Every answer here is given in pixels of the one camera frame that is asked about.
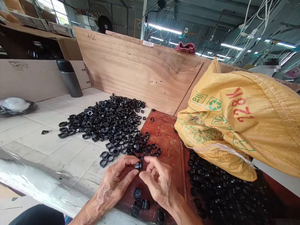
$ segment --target window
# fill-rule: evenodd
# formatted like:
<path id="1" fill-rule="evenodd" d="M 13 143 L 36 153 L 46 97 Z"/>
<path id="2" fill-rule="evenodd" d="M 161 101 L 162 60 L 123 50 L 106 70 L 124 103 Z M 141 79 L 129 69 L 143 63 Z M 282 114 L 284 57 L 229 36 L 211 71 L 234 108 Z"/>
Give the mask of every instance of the window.
<path id="1" fill-rule="evenodd" d="M 38 0 L 43 5 L 54 10 L 56 15 L 56 21 L 59 24 L 69 24 L 69 18 L 67 16 L 67 11 L 65 5 L 58 0 Z"/>

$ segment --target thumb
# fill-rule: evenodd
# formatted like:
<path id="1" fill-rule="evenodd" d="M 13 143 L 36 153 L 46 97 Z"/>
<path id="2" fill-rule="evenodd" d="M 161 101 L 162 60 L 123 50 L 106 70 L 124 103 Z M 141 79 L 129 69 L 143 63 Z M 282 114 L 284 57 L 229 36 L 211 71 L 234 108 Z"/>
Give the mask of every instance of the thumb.
<path id="1" fill-rule="evenodd" d="M 155 191 L 159 188 L 158 183 L 154 180 L 151 173 L 149 173 L 147 171 L 142 171 L 142 172 L 140 172 L 139 176 L 142 179 L 142 181 L 148 186 L 150 192 Z"/>
<path id="2" fill-rule="evenodd" d="M 131 170 L 129 173 L 127 173 L 123 180 L 120 181 L 121 188 L 126 190 L 137 174 L 137 169 Z"/>

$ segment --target red cloth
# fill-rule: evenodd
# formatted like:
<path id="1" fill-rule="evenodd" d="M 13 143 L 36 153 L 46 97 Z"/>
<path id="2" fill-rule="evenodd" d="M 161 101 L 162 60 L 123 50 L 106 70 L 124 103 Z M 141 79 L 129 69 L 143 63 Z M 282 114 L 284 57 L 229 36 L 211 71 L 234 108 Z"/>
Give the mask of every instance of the red cloth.
<path id="1" fill-rule="evenodd" d="M 175 47 L 175 50 L 179 52 L 190 53 L 193 55 L 196 52 L 195 45 L 193 43 L 187 43 L 186 45 L 184 45 L 182 42 L 179 42 L 179 44 Z"/>

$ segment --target wall fan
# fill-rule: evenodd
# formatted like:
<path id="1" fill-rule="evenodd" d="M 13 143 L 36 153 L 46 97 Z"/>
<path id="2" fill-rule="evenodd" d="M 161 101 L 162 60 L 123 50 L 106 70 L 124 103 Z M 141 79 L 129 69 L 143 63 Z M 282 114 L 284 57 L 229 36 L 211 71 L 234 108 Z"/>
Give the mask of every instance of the wall fan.
<path id="1" fill-rule="evenodd" d="M 104 33 L 113 30 L 113 19 L 109 11 L 102 5 L 95 3 L 87 12 L 88 23 L 93 31 Z"/>

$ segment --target yellow woven sack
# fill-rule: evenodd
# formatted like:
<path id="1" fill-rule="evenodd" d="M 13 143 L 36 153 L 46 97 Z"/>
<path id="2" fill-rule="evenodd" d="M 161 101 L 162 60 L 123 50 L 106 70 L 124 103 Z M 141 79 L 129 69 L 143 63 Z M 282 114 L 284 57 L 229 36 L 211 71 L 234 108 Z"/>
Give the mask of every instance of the yellow woven sack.
<path id="1" fill-rule="evenodd" d="M 222 73 L 215 58 L 174 127 L 188 148 L 238 178 L 257 179 L 248 155 L 300 178 L 300 97 L 267 75 Z"/>

